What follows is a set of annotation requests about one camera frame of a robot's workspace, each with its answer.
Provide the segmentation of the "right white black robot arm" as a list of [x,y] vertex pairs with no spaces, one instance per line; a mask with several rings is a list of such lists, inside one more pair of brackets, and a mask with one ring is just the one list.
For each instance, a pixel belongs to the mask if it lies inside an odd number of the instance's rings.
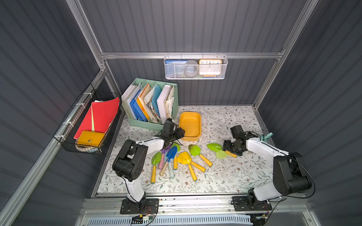
[[235,141],[225,140],[222,147],[224,152],[242,156],[244,152],[251,151],[273,166],[272,181],[248,191],[248,205],[315,189],[315,183],[304,166],[301,154],[289,153],[269,145],[258,134],[244,131],[240,125],[231,127],[230,131]]

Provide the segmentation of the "yellow plastic storage box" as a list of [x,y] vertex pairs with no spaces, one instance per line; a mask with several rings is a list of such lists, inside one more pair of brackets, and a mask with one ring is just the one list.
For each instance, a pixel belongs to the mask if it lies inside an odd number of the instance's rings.
[[179,127],[185,130],[183,141],[198,141],[201,137],[201,115],[196,112],[181,113]]

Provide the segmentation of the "blue shovel wooden handle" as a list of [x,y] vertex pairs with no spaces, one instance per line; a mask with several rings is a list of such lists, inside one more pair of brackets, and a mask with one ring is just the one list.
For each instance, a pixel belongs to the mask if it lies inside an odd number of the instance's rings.
[[[164,164],[161,172],[160,172],[160,176],[163,176],[165,174],[165,171],[170,163],[170,161],[172,159],[174,159],[174,157],[176,156],[176,153],[178,151],[178,148],[177,146],[172,146],[171,149],[168,151],[167,153],[167,160],[166,160],[166,163]],[[170,173],[170,179],[174,179],[174,172],[173,172],[173,169],[171,166],[169,166],[169,173]]]

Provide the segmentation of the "yellow shovel long handle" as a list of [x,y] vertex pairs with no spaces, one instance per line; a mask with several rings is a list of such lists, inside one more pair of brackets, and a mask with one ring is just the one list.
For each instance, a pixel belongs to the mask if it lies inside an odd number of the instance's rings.
[[197,179],[197,176],[196,176],[196,174],[195,174],[195,172],[194,172],[194,170],[193,170],[193,168],[192,168],[192,166],[191,166],[191,162],[192,162],[191,157],[190,157],[190,155],[189,155],[187,152],[179,153],[177,161],[178,161],[179,163],[181,163],[181,164],[184,164],[184,165],[187,165],[187,166],[188,166],[193,181],[197,181],[197,180],[198,180],[198,179]]

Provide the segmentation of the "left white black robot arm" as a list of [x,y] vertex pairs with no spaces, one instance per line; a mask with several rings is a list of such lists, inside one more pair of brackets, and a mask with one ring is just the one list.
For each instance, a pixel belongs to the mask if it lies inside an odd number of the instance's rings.
[[163,129],[152,138],[144,141],[128,139],[117,154],[112,170],[125,181],[127,199],[134,204],[140,204],[146,197],[139,176],[148,154],[169,148],[174,141],[185,136],[185,130],[177,127],[172,119],[167,119]]

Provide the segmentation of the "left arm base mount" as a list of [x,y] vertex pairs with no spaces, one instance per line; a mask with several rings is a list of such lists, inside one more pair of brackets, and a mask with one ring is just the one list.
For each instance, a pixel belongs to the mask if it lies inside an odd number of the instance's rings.
[[142,199],[140,202],[133,202],[126,198],[122,201],[120,214],[156,214],[158,213],[159,199]]

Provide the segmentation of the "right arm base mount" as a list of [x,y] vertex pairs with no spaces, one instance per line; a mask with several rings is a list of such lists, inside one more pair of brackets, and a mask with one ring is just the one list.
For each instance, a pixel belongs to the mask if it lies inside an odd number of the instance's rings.
[[248,196],[233,196],[231,204],[235,211],[271,211],[272,205],[267,201],[258,201]]

